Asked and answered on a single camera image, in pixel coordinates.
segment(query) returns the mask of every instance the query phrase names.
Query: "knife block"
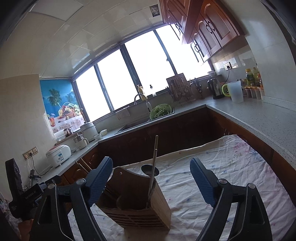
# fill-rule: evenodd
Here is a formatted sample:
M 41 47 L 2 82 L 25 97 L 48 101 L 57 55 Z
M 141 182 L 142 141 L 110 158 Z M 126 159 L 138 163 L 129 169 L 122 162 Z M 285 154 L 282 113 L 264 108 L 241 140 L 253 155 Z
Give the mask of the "knife block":
M 170 207 L 155 178 L 148 197 L 149 181 L 117 167 L 96 205 L 123 228 L 170 230 Z

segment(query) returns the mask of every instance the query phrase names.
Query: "ceiling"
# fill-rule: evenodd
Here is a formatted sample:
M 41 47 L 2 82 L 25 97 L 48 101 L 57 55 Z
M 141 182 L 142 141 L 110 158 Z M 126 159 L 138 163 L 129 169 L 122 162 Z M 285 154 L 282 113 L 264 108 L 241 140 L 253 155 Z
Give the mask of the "ceiling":
M 0 79 L 72 77 L 106 49 L 162 23 L 158 0 L 39 0 L 0 49 Z

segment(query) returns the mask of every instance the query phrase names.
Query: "kitchen sink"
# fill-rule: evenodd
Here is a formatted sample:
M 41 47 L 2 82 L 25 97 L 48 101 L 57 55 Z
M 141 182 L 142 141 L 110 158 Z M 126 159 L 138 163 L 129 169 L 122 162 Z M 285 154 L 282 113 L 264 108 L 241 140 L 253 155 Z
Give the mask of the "kitchen sink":
M 168 115 L 171 115 L 171 114 L 173 114 L 173 113 L 175 113 L 175 108 L 172 108 L 172 113 L 170 113 L 170 114 L 168 114 Z M 148 122 L 150 122 L 150 121 L 151 121 L 151 120 L 150 120 L 149 117 L 144 117 L 144 118 L 142 118 L 142 119 L 140 119 L 140 120 L 136 120 L 136 121 L 134 121 L 134 122 L 132 122 L 132 123 L 129 123 L 129 124 L 125 125 L 123 128 L 121 128 L 121 129 L 120 129 L 118 132 L 116 132 L 116 133 L 120 133 L 120 132 L 126 131 L 126 130 L 128 130 L 128 129 L 130 129 L 130 128 L 133 128 L 133 127 L 136 127 L 136 126 L 141 126 L 141 125 L 143 125 L 143 124 L 145 124 L 145 123 L 148 123 Z

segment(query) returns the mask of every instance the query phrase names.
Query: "electrical outlet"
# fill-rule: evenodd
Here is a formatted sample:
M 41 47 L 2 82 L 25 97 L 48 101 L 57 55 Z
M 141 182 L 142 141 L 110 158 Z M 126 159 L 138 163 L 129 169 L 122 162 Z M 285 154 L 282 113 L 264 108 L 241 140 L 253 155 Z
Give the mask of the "electrical outlet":
M 35 155 L 38 152 L 37 147 L 32 148 L 31 150 L 26 151 L 25 153 L 23 153 L 24 158 L 27 160 L 28 158 L 30 158 L 30 154 Z
M 225 70 L 232 69 L 231 63 L 228 62 L 227 64 L 224 65 Z

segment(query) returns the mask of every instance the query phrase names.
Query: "bright window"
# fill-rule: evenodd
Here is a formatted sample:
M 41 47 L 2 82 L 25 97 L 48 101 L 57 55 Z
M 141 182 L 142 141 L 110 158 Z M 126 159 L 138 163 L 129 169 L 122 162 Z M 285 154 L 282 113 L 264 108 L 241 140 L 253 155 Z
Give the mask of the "bright window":
M 168 54 L 177 70 L 177 73 L 184 73 L 187 81 L 208 75 L 211 68 L 208 62 L 201 65 L 196 60 L 190 44 L 181 44 L 171 26 L 167 25 L 158 28 L 157 33 L 161 38 Z
M 76 83 L 90 121 L 110 113 L 94 67 L 79 76 Z
M 148 32 L 125 43 L 146 95 L 168 86 L 167 78 L 174 76 L 154 32 Z
M 98 66 L 114 109 L 132 103 L 138 92 L 120 50 L 102 59 Z

